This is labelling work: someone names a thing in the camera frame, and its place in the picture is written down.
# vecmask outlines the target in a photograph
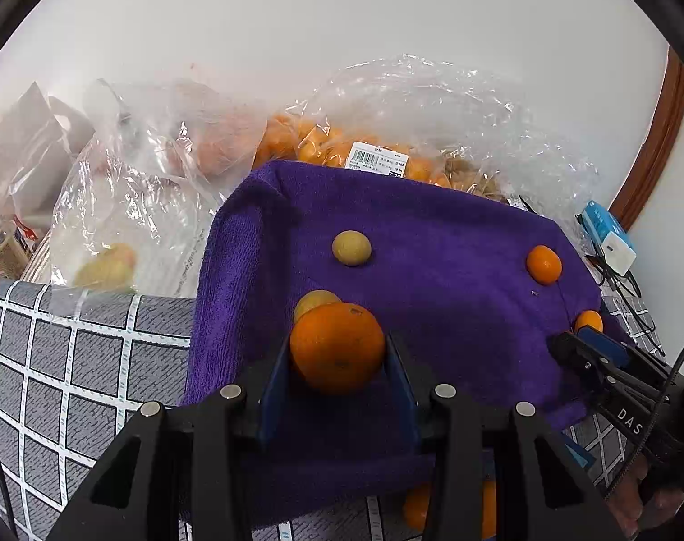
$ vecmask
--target finger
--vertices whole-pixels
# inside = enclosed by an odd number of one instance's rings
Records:
[[[632,474],[626,474],[612,493],[611,502],[626,517],[637,521],[643,513],[643,502],[638,491],[638,480]]]
[[[615,517],[615,520],[622,529],[624,536],[631,537],[638,532],[638,522],[635,521],[635,519],[628,518],[626,515],[624,515],[624,513],[622,513],[621,510],[617,508],[617,506],[615,506],[615,504],[611,503],[609,500],[607,501],[607,506],[609,506],[610,512],[612,513],[612,516]]]
[[[679,488],[662,488],[655,492],[653,500],[663,517],[662,522],[665,522],[674,517],[677,511],[680,510],[680,506],[684,502],[684,492]]]
[[[647,458],[640,454],[635,458],[635,461],[629,467],[628,474],[632,474],[638,479],[638,482],[641,482],[647,477],[648,468],[649,464],[647,463]]]

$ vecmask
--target plastic bag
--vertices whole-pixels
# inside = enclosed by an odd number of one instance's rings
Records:
[[[214,213],[251,169],[264,111],[191,81],[97,81],[84,106],[96,134],[55,207],[52,284],[195,296]]]
[[[67,125],[63,128],[57,119]],[[0,121],[0,211],[41,238],[77,155],[94,133],[88,120],[33,83]]]
[[[357,168],[350,152],[365,142],[401,155],[404,166],[389,174],[510,204],[522,196],[581,248],[574,215],[592,197],[597,170],[569,142],[535,128],[511,98],[517,89],[411,55],[356,64],[269,120],[254,167],[296,158]],[[370,164],[384,162],[384,150],[376,158],[359,150]]]

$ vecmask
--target grey checkered cloth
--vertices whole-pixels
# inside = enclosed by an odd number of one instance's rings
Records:
[[[94,460],[142,403],[181,400],[194,307],[191,299],[82,296],[73,312],[59,316],[49,312],[50,302],[45,285],[0,280],[0,458],[20,538],[30,541],[46,537]],[[633,338],[642,337],[614,297],[605,302]],[[651,321],[639,300],[635,307]],[[598,459],[590,476],[606,486],[622,460],[624,438],[596,415],[566,432]],[[405,541],[419,533],[404,523],[403,502],[404,493],[370,496],[253,536]],[[183,522],[179,538],[192,538]]]

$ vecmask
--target yellow fruit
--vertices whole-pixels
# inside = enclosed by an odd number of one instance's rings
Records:
[[[136,252],[126,243],[113,243],[83,265],[73,286],[94,290],[123,292],[131,289],[136,267]]]
[[[575,332],[586,325],[601,332],[602,317],[600,317],[600,314],[597,311],[583,311],[581,314],[577,315],[577,319],[575,319]]]
[[[372,256],[372,244],[361,232],[347,230],[332,242],[332,253],[343,265],[358,266]]]
[[[294,323],[299,321],[299,318],[312,310],[314,307],[325,305],[326,303],[338,303],[340,298],[328,290],[310,290],[304,297],[302,297],[294,308],[294,315],[292,318]]]

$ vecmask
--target purple towel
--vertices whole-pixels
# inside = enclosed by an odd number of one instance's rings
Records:
[[[363,232],[361,267],[332,256],[339,232]],[[525,259],[538,244],[563,261],[537,284]],[[291,329],[303,294],[331,290],[398,330],[438,379],[481,403],[534,403],[556,428],[584,417],[578,384],[546,339],[600,292],[555,222],[450,189],[344,169],[273,161],[253,172],[217,214],[194,318],[186,402],[234,381]],[[402,437],[382,376],[350,397],[293,381],[267,454],[245,458],[253,524],[278,522],[340,499],[386,493],[430,477]]]

